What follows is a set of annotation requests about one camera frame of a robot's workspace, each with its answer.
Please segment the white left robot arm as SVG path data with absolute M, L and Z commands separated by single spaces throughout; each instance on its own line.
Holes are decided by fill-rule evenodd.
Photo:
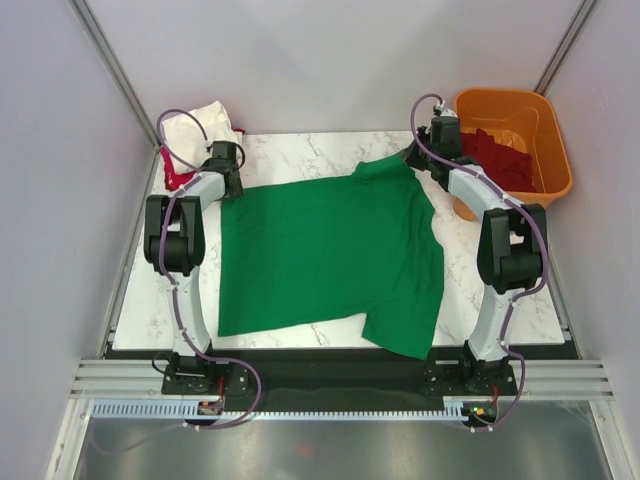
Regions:
M 199 287 L 206 252 L 203 213 L 216 202 L 244 193 L 244 148 L 215 141 L 207 153 L 186 183 L 170 194 L 152 194 L 145 202 L 144 257 L 163 279 L 173 325 L 172 350 L 181 357 L 202 358 L 211 345 Z

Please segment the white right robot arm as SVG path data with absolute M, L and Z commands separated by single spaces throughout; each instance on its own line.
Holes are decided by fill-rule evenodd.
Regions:
M 410 121 L 413 141 L 404 153 L 414 169 L 461 200 L 481 221 L 477 269 L 485 285 L 478 321 L 467 348 L 474 359 L 458 368 L 467 392 L 483 392 L 494 381 L 488 362 L 509 356 L 509 328 L 520 299 L 541 290 L 548 278 L 546 212 L 525 205 L 504 191 L 469 157 L 446 159 L 433 150 L 460 153 L 460 122 L 455 116 L 435 116 L 428 127 Z

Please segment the green t-shirt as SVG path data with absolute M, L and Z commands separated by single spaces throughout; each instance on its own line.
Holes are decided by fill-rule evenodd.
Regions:
M 445 276 L 433 216 L 399 155 L 346 176 L 246 190 L 221 208 L 218 334 L 360 314 L 365 340 L 425 359 Z

